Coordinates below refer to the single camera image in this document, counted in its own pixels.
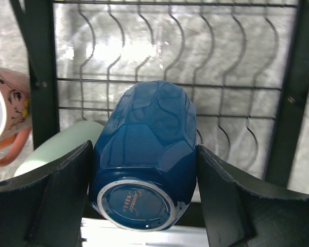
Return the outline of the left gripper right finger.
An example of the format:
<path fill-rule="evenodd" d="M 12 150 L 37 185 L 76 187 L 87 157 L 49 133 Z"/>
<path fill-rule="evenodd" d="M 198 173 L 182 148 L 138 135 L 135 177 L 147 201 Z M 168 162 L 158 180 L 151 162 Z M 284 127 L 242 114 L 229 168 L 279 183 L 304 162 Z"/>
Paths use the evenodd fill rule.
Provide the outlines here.
<path fill-rule="evenodd" d="M 210 246 L 309 246 L 309 195 L 262 181 L 197 147 Z"/>

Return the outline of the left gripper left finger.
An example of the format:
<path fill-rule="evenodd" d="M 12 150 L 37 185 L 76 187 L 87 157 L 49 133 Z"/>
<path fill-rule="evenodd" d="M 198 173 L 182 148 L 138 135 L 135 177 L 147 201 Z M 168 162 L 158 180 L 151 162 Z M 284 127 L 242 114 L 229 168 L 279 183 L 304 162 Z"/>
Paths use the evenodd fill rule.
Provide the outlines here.
<path fill-rule="evenodd" d="M 81 246 L 93 145 L 0 182 L 0 246 Z"/>

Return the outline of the mint green cup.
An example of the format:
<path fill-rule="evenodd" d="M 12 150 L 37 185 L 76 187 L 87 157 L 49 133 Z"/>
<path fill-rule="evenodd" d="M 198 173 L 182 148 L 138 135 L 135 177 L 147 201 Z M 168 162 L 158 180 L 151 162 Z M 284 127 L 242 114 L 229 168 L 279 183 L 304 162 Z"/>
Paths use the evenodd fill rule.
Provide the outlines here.
<path fill-rule="evenodd" d="M 91 141 L 96 144 L 104 125 L 102 122 L 82 120 L 57 133 L 38 148 L 16 170 L 14 176 L 25 174 L 48 164 L 80 146 Z"/>

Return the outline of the blue faceted mug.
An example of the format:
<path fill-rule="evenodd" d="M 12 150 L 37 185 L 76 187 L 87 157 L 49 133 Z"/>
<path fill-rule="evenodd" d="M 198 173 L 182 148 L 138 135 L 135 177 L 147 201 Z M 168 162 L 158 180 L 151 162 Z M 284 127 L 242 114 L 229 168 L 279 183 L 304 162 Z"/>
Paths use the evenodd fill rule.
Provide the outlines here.
<path fill-rule="evenodd" d="M 167 81 L 126 90 L 94 146 L 89 203 L 116 226 L 140 232 L 172 227 L 196 187 L 196 110 Z"/>

